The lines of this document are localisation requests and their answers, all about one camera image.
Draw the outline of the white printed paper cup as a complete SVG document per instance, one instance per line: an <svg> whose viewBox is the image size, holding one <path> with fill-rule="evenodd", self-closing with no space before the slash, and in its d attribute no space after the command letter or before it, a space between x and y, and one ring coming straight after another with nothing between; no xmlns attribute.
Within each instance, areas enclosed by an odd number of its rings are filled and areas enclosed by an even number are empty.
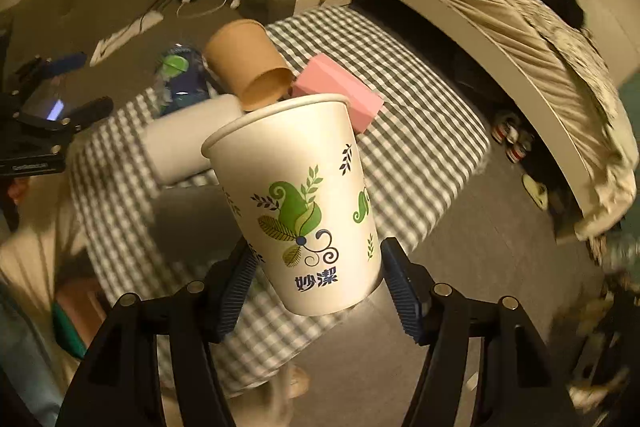
<svg viewBox="0 0 640 427"><path fill-rule="evenodd" d="M340 312L381 280L349 101L304 95L244 115L202 145L232 215L288 311Z"/></svg>

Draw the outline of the white cylinder cup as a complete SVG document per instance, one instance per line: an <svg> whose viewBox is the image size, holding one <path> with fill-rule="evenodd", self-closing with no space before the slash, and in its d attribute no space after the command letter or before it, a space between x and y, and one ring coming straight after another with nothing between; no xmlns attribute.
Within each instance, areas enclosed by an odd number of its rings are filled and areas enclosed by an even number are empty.
<svg viewBox="0 0 640 427"><path fill-rule="evenodd" d="M142 131L141 143L156 181L175 184L208 170L204 141L243 114L239 99L223 94L155 119Z"/></svg>

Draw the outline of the grey cylinder cup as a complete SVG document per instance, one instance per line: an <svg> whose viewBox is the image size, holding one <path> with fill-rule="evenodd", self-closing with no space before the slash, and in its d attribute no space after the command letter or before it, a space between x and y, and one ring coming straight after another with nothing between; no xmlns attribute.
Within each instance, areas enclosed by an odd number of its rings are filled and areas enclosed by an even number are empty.
<svg viewBox="0 0 640 427"><path fill-rule="evenodd" d="M151 239L170 262L210 265L226 259L242 237L218 185L163 188L152 211Z"/></svg>

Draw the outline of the brown kraft paper cup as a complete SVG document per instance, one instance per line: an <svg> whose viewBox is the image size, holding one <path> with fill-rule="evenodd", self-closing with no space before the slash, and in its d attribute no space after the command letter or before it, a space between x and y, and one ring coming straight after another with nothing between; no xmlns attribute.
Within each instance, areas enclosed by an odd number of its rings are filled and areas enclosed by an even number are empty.
<svg viewBox="0 0 640 427"><path fill-rule="evenodd" d="M250 112L288 93L294 74L257 20L235 20L217 30L203 51L207 65Z"/></svg>

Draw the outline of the dark grey sofa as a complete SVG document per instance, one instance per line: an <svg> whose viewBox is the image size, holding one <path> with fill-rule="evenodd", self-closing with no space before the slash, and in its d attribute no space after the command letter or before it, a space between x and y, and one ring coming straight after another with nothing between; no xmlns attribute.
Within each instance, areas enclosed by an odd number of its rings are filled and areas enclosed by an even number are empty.
<svg viewBox="0 0 640 427"><path fill-rule="evenodd" d="M212 35L239 18L268 25L291 16L296 0L21 0L1 13L1 79L6 81L34 58L56 60L73 53L93 54L96 44L148 12L164 19L132 38L100 64L71 72L61 96L79 106L103 95L122 106L153 82L160 56L182 44L202 50Z"/></svg>

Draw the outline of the white power strip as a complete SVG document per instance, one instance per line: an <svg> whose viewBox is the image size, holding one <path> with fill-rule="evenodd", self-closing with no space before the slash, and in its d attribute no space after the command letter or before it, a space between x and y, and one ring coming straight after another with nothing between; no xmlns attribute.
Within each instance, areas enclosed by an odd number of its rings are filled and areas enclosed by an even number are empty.
<svg viewBox="0 0 640 427"><path fill-rule="evenodd" d="M101 39L94 48L89 66L94 67L122 48L129 40L159 24L164 19L160 11L153 10L146 12L129 25L119 31L114 32L109 37Z"/></svg>

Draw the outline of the blue labelled water bottle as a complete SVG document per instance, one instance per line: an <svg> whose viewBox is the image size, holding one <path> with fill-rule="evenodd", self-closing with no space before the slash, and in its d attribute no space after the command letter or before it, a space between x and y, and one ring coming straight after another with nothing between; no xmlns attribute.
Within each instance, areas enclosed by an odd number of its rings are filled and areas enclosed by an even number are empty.
<svg viewBox="0 0 640 427"><path fill-rule="evenodd" d="M160 58L155 71L158 113L165 116L209 99L208 72L202 54L174 46Z"/></svg>

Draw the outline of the grey checkered tablecloth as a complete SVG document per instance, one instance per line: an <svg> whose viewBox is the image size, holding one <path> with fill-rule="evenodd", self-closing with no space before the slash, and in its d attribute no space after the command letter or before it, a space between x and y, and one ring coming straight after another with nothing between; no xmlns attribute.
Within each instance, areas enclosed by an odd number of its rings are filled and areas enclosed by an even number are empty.
<svg viewBox="0 0 640 427"><path fill-rule="evenodd" d="M488 161L489 140L474 110L400 41L349 8L309 10L267 28L295 72L316 54L382 96L358 147L378 234L416 247ZM140 143L156 112L145 89L90 134L70 165L70 193L88 239L88 256L106 298L164 297L202 277L207 261L171 261L152 239L160 184ZM335 325L341 315L299 317L284 309L257 273L234 331L213 350L221 384L257 387Z"/></svg>

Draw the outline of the green slipper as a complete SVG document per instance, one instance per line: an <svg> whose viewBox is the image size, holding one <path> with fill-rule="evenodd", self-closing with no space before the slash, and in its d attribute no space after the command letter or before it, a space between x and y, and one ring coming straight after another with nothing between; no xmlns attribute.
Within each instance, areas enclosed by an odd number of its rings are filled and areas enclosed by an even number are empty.
<svg viewBox="0 0 640 427"><path fill-rule="evenodd" d="M529 195L535 205L542 211L548 210L549 194L547 187L543 183L534 180L529 174L522 176L522 183L525 192Z"/></svg>

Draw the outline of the pair of sneakers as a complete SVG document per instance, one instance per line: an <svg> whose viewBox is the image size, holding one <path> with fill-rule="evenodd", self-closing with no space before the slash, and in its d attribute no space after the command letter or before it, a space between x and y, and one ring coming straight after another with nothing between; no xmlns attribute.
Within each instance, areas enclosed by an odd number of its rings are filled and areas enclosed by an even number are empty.
<svg viewBox="0 0 640 427"><path fill-rule="evenodd" d="M490 129L491 138L506 147L506 157L518 164L532 150L535 135L524 126L520 116L511 112L498 113Z"/></svg>

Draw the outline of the pink faceted box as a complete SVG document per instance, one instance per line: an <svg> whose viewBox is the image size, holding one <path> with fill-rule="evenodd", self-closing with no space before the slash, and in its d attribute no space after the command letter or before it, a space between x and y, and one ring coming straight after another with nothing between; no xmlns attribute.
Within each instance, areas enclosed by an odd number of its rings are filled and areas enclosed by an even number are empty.
<svg viewBox="0 0 640 427"><path fill-rule="evenodd" d="M326 54L311 57L292 87L294 98L312 94L340 94L349 101L349 118L356 134L365 132L378 116L384 101L343 66Z"/></svg>

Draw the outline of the black garment on bed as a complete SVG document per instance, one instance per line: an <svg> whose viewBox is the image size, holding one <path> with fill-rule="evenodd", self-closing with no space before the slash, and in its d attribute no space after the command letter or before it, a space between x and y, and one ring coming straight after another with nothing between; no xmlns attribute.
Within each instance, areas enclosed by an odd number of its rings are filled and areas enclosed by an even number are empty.
<svg viewBox="0 0 640 427"><path fill-rule="evenodd" d="M540 0L567 23L571 28L582 30L585 27L585 12L577 0Z"/></svg>

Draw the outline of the floral patterned duvet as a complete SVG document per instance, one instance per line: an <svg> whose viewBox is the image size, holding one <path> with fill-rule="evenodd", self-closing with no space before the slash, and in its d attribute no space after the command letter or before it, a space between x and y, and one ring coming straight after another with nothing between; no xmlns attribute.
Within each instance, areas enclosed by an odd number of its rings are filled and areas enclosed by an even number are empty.
<svg viewBox="0 0 640 427"><path fill-rule="evenodd" d="M542 67L537 72L529 66L526 72L539 83L539 90L555 110L566 104L562 101L570 94L587 100L597 114L611 145L619 149L618 155L634 161L637 155L636 139L617 90L612 83L608 65L587 26L582 30L571 28L540 0L503 0L532 26L537 38L548 46L551 58L558 66Z"/></svg>

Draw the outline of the white bed frame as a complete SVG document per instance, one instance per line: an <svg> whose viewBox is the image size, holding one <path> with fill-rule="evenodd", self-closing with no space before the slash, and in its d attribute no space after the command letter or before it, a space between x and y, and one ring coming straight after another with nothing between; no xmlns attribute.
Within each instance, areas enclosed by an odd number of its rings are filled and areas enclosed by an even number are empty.
<svg viewBox="0 0 640 427"><path fill-rule="evenodd" d="M570 94L560 110L548 103L526 67L537 72L559 63L518 12L503 0L399 1L454 40L512 98L548 148L585 218L612 222L623 216L637 195L637 141L630 161L617 154L585 98ZM577 1L618 94L620 75L634 64L634 48L600 0Z"/></svg>

